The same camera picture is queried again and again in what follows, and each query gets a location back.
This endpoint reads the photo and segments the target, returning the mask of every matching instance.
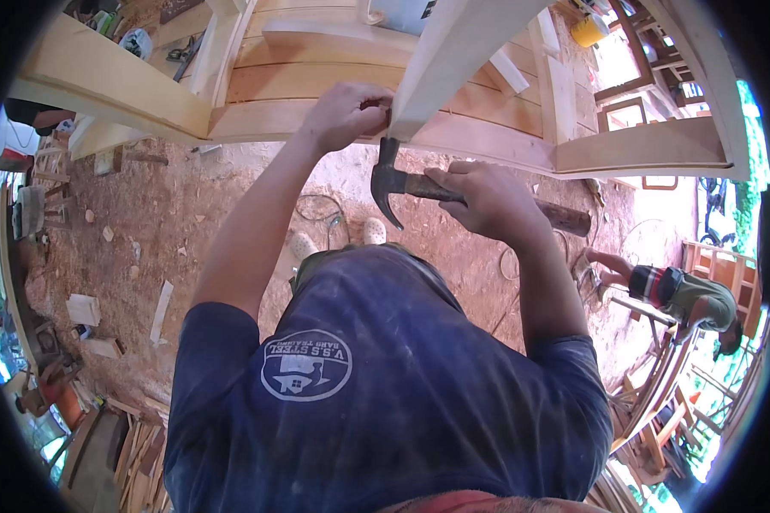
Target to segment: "claw hammer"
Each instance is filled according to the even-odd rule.
[[[371,196],[379,209],[393,226],[402,230],[402,223],[391,210],[388,195],[408,194],[417,198],[439,201],[458,201],[467,206],[465,197],[452,190],[445,189],[425,175],[406,173],[394,167],[399,152],[399,140],[383,137],[379,141],[379,161],[371,173]],[[557,230],[567,231],[579,237],[586,237],[590,232],[590,214],[568,209],[548,201],[536,200],[536,206]]]

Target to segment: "worker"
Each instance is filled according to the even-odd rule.
[[[719,346],[714,360],[721,354],[738,351],[743,327],[733,293],[726,286],[707,278],[700,278],[673,267],[655,268],[633,265],[616,254],[602,253],[587,248],[576,260],[574,276],[580,279],[593,262],[599,262],[613,272],[598,274],[597,287],[621,285],[630,297],[649,303],[667,313],[681,324],[676,335],[682,343],[696,328],[719,332]]]
[[[3,107],[10,120],[35,128],[41,137],[50,136],[62,121],[73,120],[76,116],[74,111],[13,97],[7,98]]]
[[[28,412],[35,417],[46,415],[51,405],[62,397],[65,385],[77,377],[77,373],[80,372],[80,365],[78,365],[76,369],[72,369],[67,374],[63,366],[64,362],[65,356],[58,356],[51,364],[48,364],[37,381],[37,387],[32,389],[29,389],[31,369],[25,370],[26,377],[21,389],[21,396],[15,399],[17,411],[21,414]]]
[[[391,98],[330,88],[209,248],[174,371],[164,475],[177,511],[596,510],[573,501],[613,441],[605,389],[562,250],[509,169],[426,172],[465,196],[444,210],[517,255],[527,356],[393,245],[310,255],[260,344],[260,301],[308,175],[384,130]]]

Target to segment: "shirt logo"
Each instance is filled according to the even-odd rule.
[[[268,341],[263,349],[263,386],[283,401],[327,399],[348,383],[353,368],[348,345],[319,329]]]

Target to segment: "yellow container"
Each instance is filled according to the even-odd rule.
[[[582,47],[593,46],[610,34],[610,29],[605,25],[602,16],[590,14],[585,19],[571,28],[571,35],[575,42]]]

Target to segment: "dirt floor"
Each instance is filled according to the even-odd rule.
[[[233,144],[201,155],[190,147],[145,139],[124,149],[121,172],[95,177],[93,157],[68,164],[76,212],[71,231],[49,231],[48,247],[38,246],[26,283],[31,306],[54,320],[58,338],[85,363],[81,381],[93,392],[108,393],[143,405],[143,395],[168,402],[174,374],[177,337],[191,294],[205,261],[206,250],[231,207],[267,166],[281,144]],[[136,162],[134,153],[168,158],[168,165]],[[328,195],[338,202],[342,220],[329,231],[337,206],[324,198],[300,200],[290,233],[306,231],[318,247],[337,248],[361,243],[361,227],[369,216],[382,215],[370,197],[370,172],[378,154],[375,146],[352,145],[322,159],[308,180],[304,195]],[[409,172],[425,167],[446,168],[451,159],[435,153],[405,150],[397,166]],[[582,180],[560,181],[521,173],[536,196],[575,209],[590,211],[594,226],[587,240],[558,236],[571,265],[587,244],[621,252],[632,262],[680,264],[681,240],[696,226],[696,182],[680,179],[678,189],[633,190],[613,182],[603,184],[607,207],[602,211]],[[405,231],[388,227],[388,238],[430,261],[448,281],[469,319],[518,351],[524,352],[518,304],[514,302],[518,272],[506,246],[465,231],[436,202],[392,196],[394,212]],[[96,220],[87,223],[85,210]],[[114,231],[106,242],[103,227]],[[290,300],[287,280],[296,265],[282,252],[259,313],[262,338],[271,335]],[[132,277],[137,266],[139,275]],[[175,289],[163,324],[165,343],[149,340],[157,300],[168,280]],[[119,360],[89,352],[68,333],[71,321],[65,301],[72,293],[99,299],[102,321],[98,336],[113,336],[124,347]],[[595,340],[601,375],[608,387],[640,362],[650,344],[649,325],[628,318],[628,311],[606,299],[600,304],[587,284],[582,289],[585,312]]]

